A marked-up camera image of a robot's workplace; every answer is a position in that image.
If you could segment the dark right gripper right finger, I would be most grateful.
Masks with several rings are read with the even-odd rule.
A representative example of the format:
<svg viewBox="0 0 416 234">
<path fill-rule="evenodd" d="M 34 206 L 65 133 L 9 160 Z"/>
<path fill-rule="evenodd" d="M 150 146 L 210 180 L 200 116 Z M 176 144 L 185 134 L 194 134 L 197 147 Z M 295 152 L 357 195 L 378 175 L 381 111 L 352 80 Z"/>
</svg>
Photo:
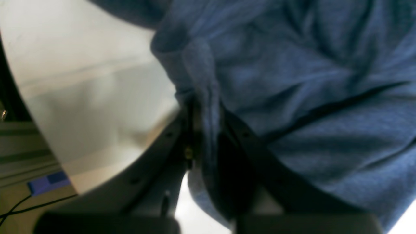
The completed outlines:
<svg viewBox="0 0 416 234">
<path fill-rule="evenodd" d="M 221 110 L 221 214 L 234 234 L 381 234 L 369 212 L 284 166 L 253 131 Z"/>
</svg>

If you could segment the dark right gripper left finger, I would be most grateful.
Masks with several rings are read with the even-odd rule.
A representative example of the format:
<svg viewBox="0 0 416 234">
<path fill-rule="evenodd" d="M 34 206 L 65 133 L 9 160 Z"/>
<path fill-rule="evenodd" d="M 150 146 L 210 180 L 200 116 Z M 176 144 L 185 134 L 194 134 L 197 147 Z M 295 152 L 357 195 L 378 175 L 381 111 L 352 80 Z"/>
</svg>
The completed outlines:
<svg viewBox="0 0 416 234">
<path fill-rule="evenodd" d="M 178 116 L 124 171 L 46 212 L 35 234 L 179 234 L 175 210 L 187 170 L 191 117 Z"/>
</svg>

